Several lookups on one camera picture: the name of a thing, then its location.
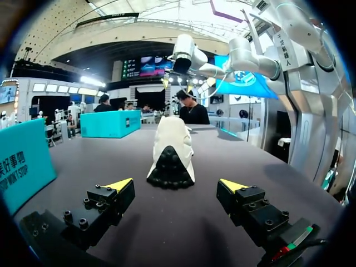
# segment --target shoe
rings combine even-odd
[[[157,127],[153,164],[147,182],[163,188],[187,188],[194,184],[191,136],[182,119],[162,117]]]

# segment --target exhibition hall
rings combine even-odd
[[[355,61],[324,8],[0,1],[0,265],[347,265]]]

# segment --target blue banner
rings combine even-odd
[[[0,194],[13,215],[56,178],[43,119],[0,130]]]
[[[82,137],[122,138],[141,128],[141,111],[109,111],[82,114]]]
[[[215,65],[222,68],[228,59],[229,56],[215,56]],[[235,82],[228,83],[216,80],[216,87],[220,87],[217,93],[222,94],[278,99],[278,96],[267,86],[265,78],[258,73],[237,71],[235,73]]]

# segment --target table surface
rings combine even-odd
[[[77,138],[51,148],[58,178],[20,209],[16,220],[45,209],[61,217],[82,205],[95,184],[131,177],[134,201],[118,227],[88,253],[116,266],[249,267],[264,251],[225,214],[216,199],[219,178],[259,186],[273,205],[290,211],[291,223],[305,217],[321,226],[323,238],[342,212],[336,200],[289,165],[211,126],[189,126],[196,184],[177,191],[152,187],[146,176],[156,127],[142,125],[123,139]]]

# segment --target person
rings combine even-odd
[[[118,106],[118,110],[119,111],[125,110],[125,103],[120,103],[119,106]]]
[[[104,94],[100,97],[99,104],[94,112],[106,112],[106,111],[113,111],[112,106],[109,103],[109,96]]]
[[[72,138],[76,135],[76,124],[71,114],[69,114],[67,119],[67,131],[68,131],[68,138]]]
[[[134,109],[133,106],[134,106],[133,103],[128,103],[126,110],[133,110]]]
[[[149,105],[145,105],[142,109],[142,113],[152,113],[152,111],[150,110]]]
[[[206,108],[198,104],[195,98],[187,95],[183,90],[177,93],[177,98],[184,105],[184,107],[180,108],[179,118],[185,124],[210,124]]]

